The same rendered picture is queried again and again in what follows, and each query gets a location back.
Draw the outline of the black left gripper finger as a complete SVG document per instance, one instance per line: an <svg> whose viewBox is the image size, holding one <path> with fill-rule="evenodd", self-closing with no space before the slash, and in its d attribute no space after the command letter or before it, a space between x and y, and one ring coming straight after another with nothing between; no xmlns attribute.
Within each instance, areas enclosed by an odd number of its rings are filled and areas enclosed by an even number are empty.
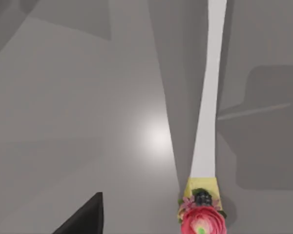
<svg viewBox="0 0 293 234"><path fill-rule="evenodd" d="M97 192L52 234L103 234L103 193Z"/></svg>

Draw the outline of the yellow pot with pink flower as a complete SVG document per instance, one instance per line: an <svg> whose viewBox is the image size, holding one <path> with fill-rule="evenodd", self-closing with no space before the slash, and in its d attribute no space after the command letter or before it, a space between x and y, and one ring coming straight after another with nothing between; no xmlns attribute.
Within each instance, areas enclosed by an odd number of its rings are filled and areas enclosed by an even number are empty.
<svg viewBox="0 0 293 234"><path fill-rule="evenodd" d="M227 215L215 177L190 177L178 205L181 234L227 234Z"/></svg>

